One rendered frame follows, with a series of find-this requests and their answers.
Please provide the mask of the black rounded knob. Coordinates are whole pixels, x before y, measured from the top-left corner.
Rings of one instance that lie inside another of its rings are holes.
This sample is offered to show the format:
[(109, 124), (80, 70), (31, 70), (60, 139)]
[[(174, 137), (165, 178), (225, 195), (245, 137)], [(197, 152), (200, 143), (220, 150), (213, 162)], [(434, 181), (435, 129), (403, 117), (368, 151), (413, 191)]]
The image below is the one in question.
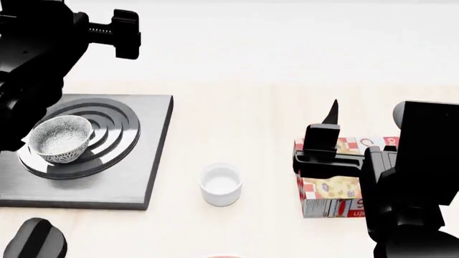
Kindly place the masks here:
[(65, 258), (67, 240), (57, 227), (41, 218), (27, 219), (7, 244), (3, 258)]

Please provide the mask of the grey flat stove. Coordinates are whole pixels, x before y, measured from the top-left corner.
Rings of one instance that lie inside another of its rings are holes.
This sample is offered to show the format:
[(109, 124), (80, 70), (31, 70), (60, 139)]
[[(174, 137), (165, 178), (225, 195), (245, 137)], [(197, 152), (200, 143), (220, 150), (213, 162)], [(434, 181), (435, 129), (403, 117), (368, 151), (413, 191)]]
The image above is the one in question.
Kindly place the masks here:
[(89, 120), (86, 152), (67, 164), (0, 153), (0, 207), (146, 210), (173, 108), (170, 95), (64, 95), (46, 117)]

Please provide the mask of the black white patterned bowl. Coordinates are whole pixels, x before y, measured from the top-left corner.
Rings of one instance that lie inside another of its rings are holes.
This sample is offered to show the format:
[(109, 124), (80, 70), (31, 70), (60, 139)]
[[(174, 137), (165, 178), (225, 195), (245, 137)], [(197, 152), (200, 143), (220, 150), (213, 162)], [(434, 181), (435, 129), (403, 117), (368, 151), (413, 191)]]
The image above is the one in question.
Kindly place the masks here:
[(29, 134), (28, 146), (49, 163), (71, 163), (87, 149), (93, 127), (79, 115), (46, 120)]

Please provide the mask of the red checkered cookie box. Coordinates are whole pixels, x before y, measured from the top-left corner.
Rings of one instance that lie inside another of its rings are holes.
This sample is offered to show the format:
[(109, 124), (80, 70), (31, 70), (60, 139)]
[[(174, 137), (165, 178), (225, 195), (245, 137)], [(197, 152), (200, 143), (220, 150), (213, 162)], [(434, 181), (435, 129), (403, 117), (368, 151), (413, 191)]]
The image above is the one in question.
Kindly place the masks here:
[[(363, 155), (376, 145), (399, 145), (398, 137), (339, 138), (338, 154)], [(358, 178), (335, 176), (329, 179), (296, 176), (301, 208), (305, 218), (364, 217), (364, 205)]]

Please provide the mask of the white ramekin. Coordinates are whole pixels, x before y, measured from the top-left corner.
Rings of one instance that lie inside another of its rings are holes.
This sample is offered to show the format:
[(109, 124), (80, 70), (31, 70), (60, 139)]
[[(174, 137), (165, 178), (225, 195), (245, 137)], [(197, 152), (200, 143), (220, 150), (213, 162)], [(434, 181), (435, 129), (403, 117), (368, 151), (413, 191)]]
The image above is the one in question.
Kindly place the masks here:
[(230, 206), (242, 193), (242, 177), (239, 170), (229, 163), (213, 163), (199, 177), (202, 198), (217, 207)]

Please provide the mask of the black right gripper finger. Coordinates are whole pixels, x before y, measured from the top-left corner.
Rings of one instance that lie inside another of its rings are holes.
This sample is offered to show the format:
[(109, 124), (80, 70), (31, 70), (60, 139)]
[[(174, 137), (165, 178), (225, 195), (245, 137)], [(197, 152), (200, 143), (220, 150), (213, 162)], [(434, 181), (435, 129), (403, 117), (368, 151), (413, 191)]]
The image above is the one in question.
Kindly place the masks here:
[(303, 150), (312, 156), (320, 158), (334, 158), (336, 144), (339, 138), (340, 126), (338, 124), (339, 104), (334, 100), (333, 105), (322, 123), (310, 124), (306, 128), (303, 141)]

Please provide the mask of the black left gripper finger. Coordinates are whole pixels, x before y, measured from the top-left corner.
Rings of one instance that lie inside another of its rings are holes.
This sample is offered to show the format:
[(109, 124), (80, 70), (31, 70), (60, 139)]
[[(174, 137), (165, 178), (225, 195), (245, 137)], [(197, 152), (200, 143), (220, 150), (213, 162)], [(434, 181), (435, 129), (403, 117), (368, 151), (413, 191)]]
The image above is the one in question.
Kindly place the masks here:
[(138, 14), (133, 11), (115, 9), (110, 25), (116, 57), (137, 59), (141, 46)]

